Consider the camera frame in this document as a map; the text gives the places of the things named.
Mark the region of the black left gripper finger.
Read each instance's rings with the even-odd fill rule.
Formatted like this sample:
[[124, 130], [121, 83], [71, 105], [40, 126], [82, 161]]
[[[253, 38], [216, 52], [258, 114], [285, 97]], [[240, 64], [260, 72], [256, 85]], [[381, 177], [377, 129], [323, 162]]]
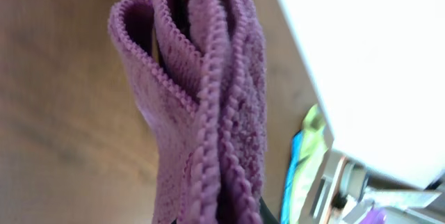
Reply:
[[260, 198], [260, 215], [263, 221], [263, 224], [279, 224], [279, 221], [276, 217], [273, 216], [263, 198]]

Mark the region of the purple microfiber cloth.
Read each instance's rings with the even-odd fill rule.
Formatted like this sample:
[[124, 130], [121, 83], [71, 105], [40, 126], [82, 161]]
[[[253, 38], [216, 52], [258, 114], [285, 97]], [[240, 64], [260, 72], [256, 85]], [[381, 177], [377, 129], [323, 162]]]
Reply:
[[108, 32], [159, 153], [154, 223], [261, 223], [266, 50], [252, 0], [121, 0]]

